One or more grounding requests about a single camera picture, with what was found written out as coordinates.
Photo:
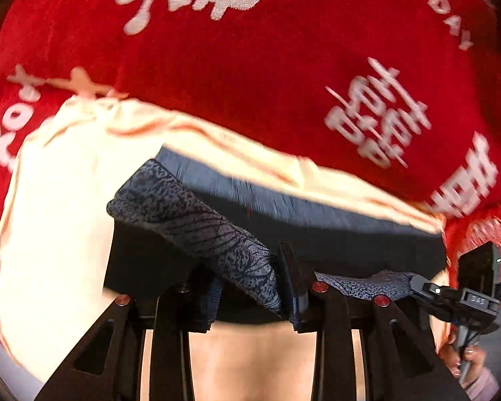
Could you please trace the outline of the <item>person's right hand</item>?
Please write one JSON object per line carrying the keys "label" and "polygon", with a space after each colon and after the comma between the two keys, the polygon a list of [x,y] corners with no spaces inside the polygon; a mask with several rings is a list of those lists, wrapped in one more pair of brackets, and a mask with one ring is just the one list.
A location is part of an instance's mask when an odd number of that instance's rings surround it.
{"label": "person's right hand", "polygon": [[452,375],[459,379],[460,366],[468,364],[469,370],[461,383],[462,389],[472,401],[492,400],[500,390],[500,385],[491,371],[485,367],[486,352],[478,345],[467,346],[461,356],[454,347],[456,333],[453,329],[441,345],[438,356]]}

